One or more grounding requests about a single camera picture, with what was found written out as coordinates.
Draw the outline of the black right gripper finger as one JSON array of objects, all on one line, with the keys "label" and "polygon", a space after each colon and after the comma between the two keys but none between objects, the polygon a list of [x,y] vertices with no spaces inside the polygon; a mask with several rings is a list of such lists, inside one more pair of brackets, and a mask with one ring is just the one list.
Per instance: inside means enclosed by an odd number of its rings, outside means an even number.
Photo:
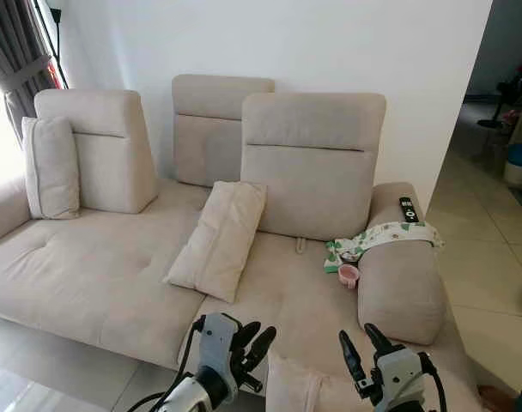
[{"label": "black right gripper finger", "polygon": [[339,344],[343,351],[343,359],[346,362],[346,366],[351,374],[352,379],[355,382],[360,382],[366,377],[364,370],[361,365],[361,357],[358,350],[355,349],[354,343],[351,341],[346,330],[340,330],[339,332]]},{"label": "black right gripper finger", "polygon": [[374,357],[382,357],[386,354],[398,352],[399,345],[391,342],[379,329],[378,326],[372,323],[366,323],[366,334],[375,349]]}]

